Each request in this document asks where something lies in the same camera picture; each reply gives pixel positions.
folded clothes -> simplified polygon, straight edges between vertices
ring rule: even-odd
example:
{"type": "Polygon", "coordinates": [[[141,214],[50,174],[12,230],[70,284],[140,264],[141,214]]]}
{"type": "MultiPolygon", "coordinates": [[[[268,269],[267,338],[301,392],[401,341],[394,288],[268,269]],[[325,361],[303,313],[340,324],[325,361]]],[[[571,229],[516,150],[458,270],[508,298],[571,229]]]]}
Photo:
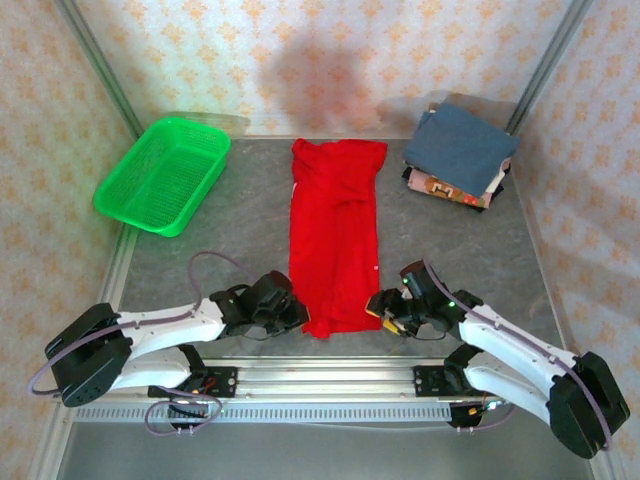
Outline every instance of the folded clothes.
{"type": "Polygon", "coordinates": [[[474,197],[481,197],[520,140],[466,110],[442,104],[425,112],[405,161],[474,197]]]}
{"type": "Polygon", "coordinates": [[[407,186],[411,190],[426,193],[427,195],[433,195],[434,197],[451,200],[452,202],[464,203],[465,205],[469,205],[479,209],[487,209],[489,208],[491,201],[500,192],[502,192],[502,190],[504,190],[504,188],[500,185],[500,182],[505,176],[504,169],[508,168],[508,166],[509,159],[503,162],[500,173],[495,176],[489,187],[487,187],[487,191],[484,192],[484,194],[480,198],[465,193],[462,190],[454,187],[453,185],[443,182],[433,175],[429,175],[428,173],[416,170],[415,168],[409,167],[409,171],[406,172],[403,177],[407,179],[407,186]]]}
{"type": "Polygon", "coordinates": [[[341,140],[293,147],[289,275],[309,309],[304,332],[379,330],[365,312],[380,288],[375,178],[387,145],[341,140]]]}

wall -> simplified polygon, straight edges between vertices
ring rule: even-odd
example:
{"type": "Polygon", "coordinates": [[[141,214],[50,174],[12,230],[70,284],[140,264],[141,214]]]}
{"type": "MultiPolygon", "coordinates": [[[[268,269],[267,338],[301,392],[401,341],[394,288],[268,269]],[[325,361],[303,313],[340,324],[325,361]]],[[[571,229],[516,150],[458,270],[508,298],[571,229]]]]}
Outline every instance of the wall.
{"type": "Polygon", "coordinates": [[[631,5],[594,2],[521,132],[514,168],[569,342],[607,359],[630,404],[616,446],[637,478],[640,5],[631,5]]]}
{"type": "Polygon", "coordinates": [[[132,138],[50,0],[0,9],[0,478],[26,477],[43,348],[95,302],[116,234],[92,194],[132,138]]]}
{"type": "Polygon", "coordinates": [[[315,136],[407,135],[451,92],[504,126],[569,3],[78,2],[143,124],[210,112],[315,136]]]}

yellow tape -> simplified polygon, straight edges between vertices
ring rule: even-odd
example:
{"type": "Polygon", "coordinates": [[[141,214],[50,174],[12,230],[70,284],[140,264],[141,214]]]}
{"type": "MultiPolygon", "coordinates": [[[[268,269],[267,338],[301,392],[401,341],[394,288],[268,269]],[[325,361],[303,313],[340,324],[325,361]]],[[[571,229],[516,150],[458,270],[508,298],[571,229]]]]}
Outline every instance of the yellow tape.
{"type": "Polygon", "coordinates": [[[388,318],[384,322],[382,322],[382,326],[387,330],[389,330],[391,333],[400,335],[400,331],[398,330],[398,327],[396,327],[396,325],[388,318]]]}

red cloth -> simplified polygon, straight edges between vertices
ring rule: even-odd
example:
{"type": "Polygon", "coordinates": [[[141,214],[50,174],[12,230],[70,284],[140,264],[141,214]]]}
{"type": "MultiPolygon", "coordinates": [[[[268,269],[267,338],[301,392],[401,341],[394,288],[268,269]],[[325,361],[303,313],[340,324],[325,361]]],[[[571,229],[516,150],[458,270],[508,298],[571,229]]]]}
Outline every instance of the red cloth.
{"type": "Polygon", "coordinates": [[[379,330],[365,312],[380,287],[375,177],[387,145],[341,140],[293,144],[289,275],[309,309],[304,332],[379,330]]]}

bracket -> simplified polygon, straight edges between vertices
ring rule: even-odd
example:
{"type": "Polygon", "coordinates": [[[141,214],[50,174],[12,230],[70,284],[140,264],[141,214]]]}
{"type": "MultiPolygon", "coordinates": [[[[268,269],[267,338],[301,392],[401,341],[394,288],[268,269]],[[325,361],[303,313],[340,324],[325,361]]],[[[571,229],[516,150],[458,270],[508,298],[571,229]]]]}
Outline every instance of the bracket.
{"type": "Polygon", "coordinates": [[[455,397],[460,395],[482,397],[484,392],[456,385],[443,365],[413,367],[413,386],[416,397],[455,397]]]}
{"type": "MultiPolygon", "coordinates": [[[[237,367],[205,366],[195,370],[189,378],[176,387],[183,392],[197,392],[218,398],[234,398],[238,386],[237,367]]],[[[147,395],[150,398],[173,399],[172,395],[158,387],[149,387],[147,395]]]]}

